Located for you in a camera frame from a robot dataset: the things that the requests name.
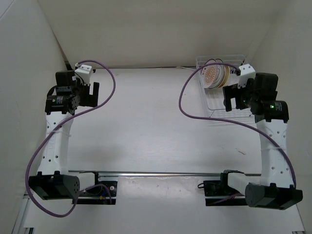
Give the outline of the white plate green rim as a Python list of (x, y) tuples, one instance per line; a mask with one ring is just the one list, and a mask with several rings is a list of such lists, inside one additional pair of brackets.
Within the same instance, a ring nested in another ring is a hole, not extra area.
[(204, 81), (206, 88), (214, 89), (219, 87), (225, 76), (225, 65), (223, 65), (223, 60), (213, 58), (208, 60), (206, 64), (209, 64), (209, 66), (204, 68)]

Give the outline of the orange sunburst plate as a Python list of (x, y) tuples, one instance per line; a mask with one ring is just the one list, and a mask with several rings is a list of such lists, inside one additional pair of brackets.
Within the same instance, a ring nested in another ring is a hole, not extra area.
[(223, 78), (224, 65), (205, 66), (200, 74), (204, 89), (216, 89)]

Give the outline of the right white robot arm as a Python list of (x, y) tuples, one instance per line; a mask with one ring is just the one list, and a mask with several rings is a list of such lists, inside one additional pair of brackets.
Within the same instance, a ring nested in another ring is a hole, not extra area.
[(278, 76), (257, 73), (242, 86), (223, 87), (226, 111), (249, 108), (254, 115), (255, 131), (260, 136), (261, 176), (258, 182), (239, 171), (225, 170), (219, 190), (230, 195), (235, 190), (244, 195), (249, 207), (285, 210), (303, 199), (296, 188), (293, 166), (286, 154), (286, 131), (289, 121), (288, 106), (277, 100)]

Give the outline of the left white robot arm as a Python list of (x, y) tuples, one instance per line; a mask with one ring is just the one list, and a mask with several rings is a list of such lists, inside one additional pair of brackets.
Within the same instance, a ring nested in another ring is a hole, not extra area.
[(28, 179), (29, 187), (43, 200), (76, 199), (80, 182), (77, 176), (68, 174), (67, 152), (70, 129), (73, 120), (55, 127), (72, 117), (79, 106), (96, 107), (99, 83), (90, 90), (90, 76), (93, 69), (83, 65), (71, 71), (56, 72), (56, 86), (46, 98), (45, 113), (47, 135), (51, 138), (43, 147), (42, 159), (36, 175)]

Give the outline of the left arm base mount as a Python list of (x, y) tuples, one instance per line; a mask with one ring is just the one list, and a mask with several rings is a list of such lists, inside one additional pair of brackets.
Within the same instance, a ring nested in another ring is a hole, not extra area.
[(117, 201), (118, 180), (99, 172), (82, 172), (78, 174), (80, 192), (78, 205), (115, 205)]

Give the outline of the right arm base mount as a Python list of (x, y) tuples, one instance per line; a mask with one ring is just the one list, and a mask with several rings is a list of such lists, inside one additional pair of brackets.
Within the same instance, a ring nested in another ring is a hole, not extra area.
[(198, 189), (204, 190), (206, 207), (212, 206), (247, 206), (246, 199), (239, 191), (228, 185), (228, 175), (243, 172), (225, 170), (217, 180), (204, 180), (197, 185)]

